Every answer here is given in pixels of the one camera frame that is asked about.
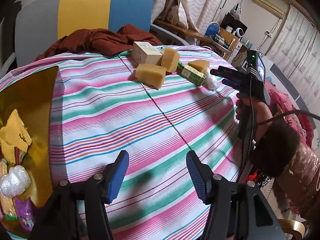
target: air conditioner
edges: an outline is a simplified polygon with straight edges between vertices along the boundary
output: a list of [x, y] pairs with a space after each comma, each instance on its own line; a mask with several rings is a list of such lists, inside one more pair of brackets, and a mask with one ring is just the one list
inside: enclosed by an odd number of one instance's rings
[[275, 4], [269, 2], [268, 0], [252, 0], [252, 2], [264, 8], [268, 12], [272, 13], [277, 18], [284, 18], [285, 11], [276, 6]]

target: sponge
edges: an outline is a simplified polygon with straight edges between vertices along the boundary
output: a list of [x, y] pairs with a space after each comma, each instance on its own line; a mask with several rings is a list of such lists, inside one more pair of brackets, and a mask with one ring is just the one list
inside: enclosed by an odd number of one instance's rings
[[203, 59], [199, 59], [199, 60], [190, 61], [188, 65], [195, 68], [197, 71], [203, 73], [203, 71], [206, 68], [210, 67], [210, 62]]
[[161, 60], [161, 66], [167, 69], [167, 72], [173, 73], [177, 70], [180, 59], [179, 53], [172, 48], [165, 48]]
[[166, 68], [153, 64], [139, 64], [136, 78], [142, 83], [161, 88], [164, 83]]
[[30, 135], [24, 127], [17, 109], [14, 109], [6, 126], [0, 129], [0, 145], [4, 157], [9, 163], [19, 165], [31, 142]]

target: white plastic bag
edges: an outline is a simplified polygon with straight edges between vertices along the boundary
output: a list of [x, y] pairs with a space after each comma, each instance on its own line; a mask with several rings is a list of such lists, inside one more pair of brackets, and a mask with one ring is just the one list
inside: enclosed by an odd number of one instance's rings
[[0, 178], [0, 193], [6, 198], [21, 195], [30, 186], [30, 177], [21, 165], [11, 167], [9, 173]]
[[207, 78], [205, 79], [207, 83], [207, 87], [210, 91], [215, 91], [220, 87], [220, 83], [217, 81], [216, 77], [214, 75], [210, 74], [210, 68], [206, 68], [204, 70], [204, 73], [206, 74]]

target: yellow stripe on chair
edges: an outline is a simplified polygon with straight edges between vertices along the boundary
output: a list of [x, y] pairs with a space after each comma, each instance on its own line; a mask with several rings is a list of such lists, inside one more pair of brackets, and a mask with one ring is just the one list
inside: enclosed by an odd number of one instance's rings
[[60, 0], [58, 39], [79, 29], [108, 28], [110, 0]]

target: hand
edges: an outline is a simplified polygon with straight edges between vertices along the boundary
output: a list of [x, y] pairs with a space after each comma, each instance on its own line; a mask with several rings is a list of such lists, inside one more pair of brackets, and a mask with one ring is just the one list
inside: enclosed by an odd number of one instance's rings
[[[236, 102], [236, 106], [238, 107], [236, 109], [236, 119], [237, 120], [241, 120], [241, 107], [243, 104], [245, 104], [246, 106], [250, 106], [250, 100], [249, 98], [242, 98], [240, 99], [240, 94], [237, 94], [237, 98], [239, 98], [239, 100], [237, 100]], [[268, 120], [270, 118], [272, 118], [272, 114], [271, 111], [269, 109], [269, 107], [262, 101], [257, 100], [256, 98], [252, 98], [252, 106], [256, 109], [257, 111], [257, 123], [259, 122], [263, 122], [265, 120]], [[260, 141], [260, 139], [265, 135], [265, 133], [267, 132], [268, 128], [271, 126], [272, 122], [263, 124], [263, 125], [259, 125], [257, 127], [256, 130], [256, 136], [254, 138], [254, 140], [256, 142]]]

